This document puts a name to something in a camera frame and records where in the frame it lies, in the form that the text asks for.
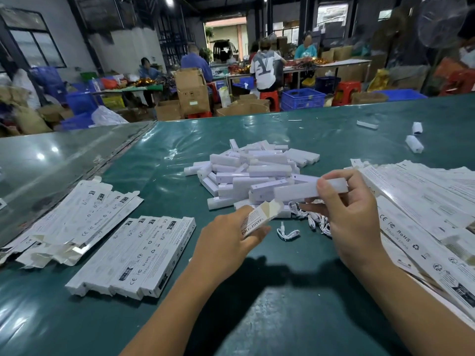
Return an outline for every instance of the green work table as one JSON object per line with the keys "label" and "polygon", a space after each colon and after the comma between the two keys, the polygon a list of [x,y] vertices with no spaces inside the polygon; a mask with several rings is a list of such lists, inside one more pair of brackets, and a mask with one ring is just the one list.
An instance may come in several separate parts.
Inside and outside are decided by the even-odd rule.
{"label": "green work table", "polygon": [[[122,192],[139,190],[145,201],[132,216],[195,217],[197,229],[160,299],[142,302],[90,293],[70,296],[64,285],[75,267],[51,263],[0,270],[0,355],[115,356],[146,323],[192,256],[202,227],[233,208],[208,211],[208,191],[183,168],[211,153],[266,139],[319,153],[301,170],[319,176],[350,166],[350,158],[373,164],[404,159],[429,167],[475,169],[475,95],[420,101],[158,122],[106,170],[103,180]],[[379,125],[361,128],[361,120]],[[425,149],[413,154],[404,140],[414,121]],[[376,304],[338,260],[332,240],[306,221],[293,242],[278,238],[279,220],[243,267],[206,304],[193,329],[187,355],[408,354]]]}

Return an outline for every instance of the worker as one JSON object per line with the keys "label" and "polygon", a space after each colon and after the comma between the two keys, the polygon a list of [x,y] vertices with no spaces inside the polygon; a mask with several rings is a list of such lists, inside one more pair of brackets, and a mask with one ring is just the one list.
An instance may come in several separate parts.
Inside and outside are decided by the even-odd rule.
{"label": "worker", "polygon": [[260,51],[256,53],[251,62],[250,72],[256,79],[259,92],[272,92],[280,87],[280,85],[276,84],[274,61],[281,61],[284,65],[287,62],[278,53],[271,50],[270,47],[270,40],[267,38],[262,39]]}
{"label": "worker", "polygon": [[302,57],[317,57],[317,49],[312,43],[312,33],[310,31],[305,32],[302,41],[303,44],[295,50],[294,60]]}
{"label": "worker", "polygon": [[207,83],[213,81],[213,72],[205,59],[199,56],[199,48],[195,44],[188,44],[188,54],[181,58],[181,68],[196,67],[201,70]]}
{"label": "worker", "polygon": [[[332,178],[347,180],[348,205],[328,183]],[[381,243],[376,200],[359,171],[327,173],[317,181],[317,190],[329,212],[338,256],[379,305],[411,354],[473,355],[475,331],[387,255]],[[270,231],[264,226],[242,238],[241,224],[251,211],[252,207],[244,206],[232,214],[219,215],[201,230],[187,267],[120,356],[183,355],[208,298]]]}
{"label": "worker", "polygon": [[259,42],[254,41],[251,46],[251,53],[249,55],[249,63],[252,62],[252,59],[254,58],[256,53],[258,53],[258,51],[259,51]]}
{"label": "worker", "polygon": [[[158,71],[156,68],[151,67],[150,61],[148,58],[143,57],[140,60],[140,63],[141,63],[141,65],[139,66],[140,78],[142,79],[149,78],[152,80],[157,80],[157,78],[162,75],[162,73]],[[152,99],[152,94],[153,94],[153,91],[150,91],[150,90],[145,90],[143,92],[143,97],[145,98],[145,101],[147,102],[147,106],[149,108],[155,107],[155,103],[153,102],[153,99]]]}

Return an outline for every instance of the forearm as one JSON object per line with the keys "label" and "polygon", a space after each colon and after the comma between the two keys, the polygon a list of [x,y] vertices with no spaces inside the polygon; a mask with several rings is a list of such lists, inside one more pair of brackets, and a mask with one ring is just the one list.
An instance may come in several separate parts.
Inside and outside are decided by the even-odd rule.
{"label": "forearm", "polygon": [[193,325],[215,289],[204,280],[188,265],[120,356],[182,355]]}
{"label": "forearm", "polygon": [[352,271],[414,356],[473,354],[475,332],[389,258]]}

